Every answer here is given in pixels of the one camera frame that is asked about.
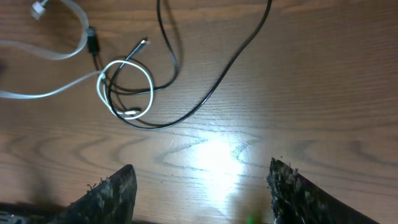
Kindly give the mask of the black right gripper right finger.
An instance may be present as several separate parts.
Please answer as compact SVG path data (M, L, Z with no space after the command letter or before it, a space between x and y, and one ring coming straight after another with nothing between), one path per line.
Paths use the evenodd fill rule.
M271 191L274 223L377 223L316 186L297 169L275 158L271 159L266 181Z

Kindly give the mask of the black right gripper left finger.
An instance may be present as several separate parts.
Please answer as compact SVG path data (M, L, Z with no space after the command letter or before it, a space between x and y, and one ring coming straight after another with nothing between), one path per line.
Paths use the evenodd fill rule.
M133 165L128 164L102 180L82 198L49 222L56 224L100 224L132 222L137 194Z

